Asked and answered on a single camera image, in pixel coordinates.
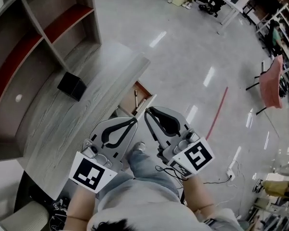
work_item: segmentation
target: red line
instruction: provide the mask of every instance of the red line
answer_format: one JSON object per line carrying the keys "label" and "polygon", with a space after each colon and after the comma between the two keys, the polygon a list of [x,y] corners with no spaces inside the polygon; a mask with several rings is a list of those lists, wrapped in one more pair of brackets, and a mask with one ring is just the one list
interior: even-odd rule
{"label": "red line", "polygon": [[217,117],[218,117],[218,115],[219,115],[219,113],[220,113],[220,111],[221,111],[221,108],[222,108],[222,105],[223,105],[223,102],[224,102],[224,99],[225,99],[225,96],[226,96],[227,91],[228,91],[228,87],[226,87],[226,90],[225,90],[225,92],[224,92],[224,94],[223,94],[222,101],[221,101],[221,103],[220,103],[220,106],[218,107],[218,111],[217,111],[217,113],[216,113],[216,115],[215,115],[215,118],[214,118],[213,123],[212,123],[212,125],[211,125],[211,127],[210,127],[210,130],[209,130],[209,132],[208,132],[208,134],[207,134],[207,136],[206,136],[206,140],[208,140],[209,136],[211,135],[211,132],[212,132],[212,130],[213,130],[213,127],[214,127],[214,125],[215,125],[215,122],[216,122],[216,120],[217,120]]}

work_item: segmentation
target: desk drawer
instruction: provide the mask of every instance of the desk drawer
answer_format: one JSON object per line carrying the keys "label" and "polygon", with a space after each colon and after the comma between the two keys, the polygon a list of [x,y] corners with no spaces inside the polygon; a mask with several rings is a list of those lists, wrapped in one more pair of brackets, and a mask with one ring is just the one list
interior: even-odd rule
{"label": "desk drawer", "polygon": [[[137,91],[138,109],[136,108],[135,90]],[[137,120],[139,120],[144,114],[145,109],[155,98],[156,94],[150,93],[142,83],[136,81],[118,106],[118,113],[122,111],[127,116],[135,117]]]}

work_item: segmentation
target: blue jeans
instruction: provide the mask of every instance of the blue jeans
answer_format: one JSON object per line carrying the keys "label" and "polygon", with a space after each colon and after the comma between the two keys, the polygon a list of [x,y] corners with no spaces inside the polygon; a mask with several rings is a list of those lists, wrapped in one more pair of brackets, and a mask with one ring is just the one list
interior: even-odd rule
{"label": "blue jeans", "polygon": [[169,176],[165,172],[158,172],[155,169],[156,163],[151,160],[150,156],[144,154],[140,150],[135,150],[132,152],[128,162],[135,178],[123,171],[120,171],[116,177],[114,177],[102,190],[100,190],[99,200],[102,200],[102,198],[109,191],[132,179],[154,182],[158,185],[168,188],[179,197],[179,192]]}

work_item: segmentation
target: black box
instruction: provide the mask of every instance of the black box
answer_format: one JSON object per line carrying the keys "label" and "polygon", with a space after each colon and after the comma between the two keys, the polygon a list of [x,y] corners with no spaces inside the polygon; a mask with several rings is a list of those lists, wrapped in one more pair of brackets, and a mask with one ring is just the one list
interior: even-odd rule
{"label": "black box", "polygon": [[57,88],[63,91],[66,95],[79,101],[83,93],[85,92],[87,86],[82,82],[79,77],[69,72],[66,72]]}

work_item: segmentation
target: tiled floor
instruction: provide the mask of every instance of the tiled floor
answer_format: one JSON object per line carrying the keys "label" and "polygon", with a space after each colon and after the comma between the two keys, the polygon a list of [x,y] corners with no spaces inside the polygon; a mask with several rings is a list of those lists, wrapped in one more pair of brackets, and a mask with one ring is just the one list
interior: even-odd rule
{"label": "tiled floor", "polygon": [[[200,136],[206,136],[226,87],[222,109],[208,139],[216,159],[201,172],[204,181],[224,181],[226,170],[238,147],[234,181],[207,185],[220,206],[245,215],[255,195],[257,178],[272,171],[273,160],[289,147],[289,106],[282,110],[263,108],[259,87],[245,88],[261,71],[267,58],[253,26],[238,16],[223,35],[216,33],[229,8],[218,18],[199,11],[168,4],[166,0],[96,0],[102,40],[118,41],[143,52],[151,65],[140,80],[157,94],[153,105],[181,112],[197,112],[191,121]],[[164,37],[152,47],[159,36]],[[211,79],[205,81],[210,72]],[[135,141],[147,144],[147,153],[160,164],[157,143],[142,119]]]}

